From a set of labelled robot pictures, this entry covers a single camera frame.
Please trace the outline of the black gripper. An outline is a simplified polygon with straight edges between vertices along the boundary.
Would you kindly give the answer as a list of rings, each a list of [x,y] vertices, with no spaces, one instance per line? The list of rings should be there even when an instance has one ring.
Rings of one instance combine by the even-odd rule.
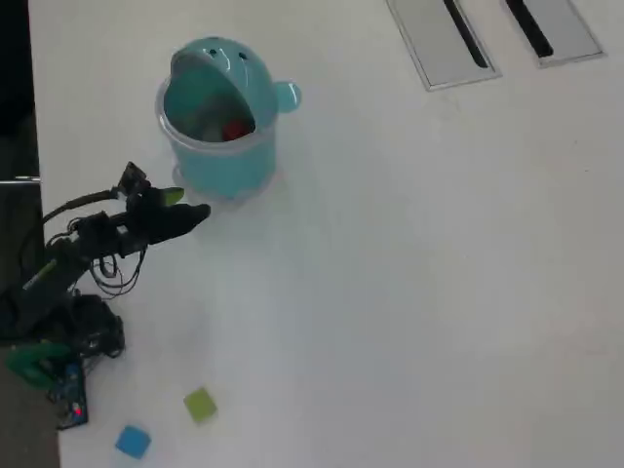
[[[164,206],[171,206],[164,213],[164,240],[188,234],[212,212],[207,204],[176,205],[184,197],[184,189],[181,187],[142,187],[134,190],[118,187],[117,195],[119,199],[124,198],[126,203],[126,210],[115,216],[117,254],[120,256],[140,252],[148,246],[151,223]]]

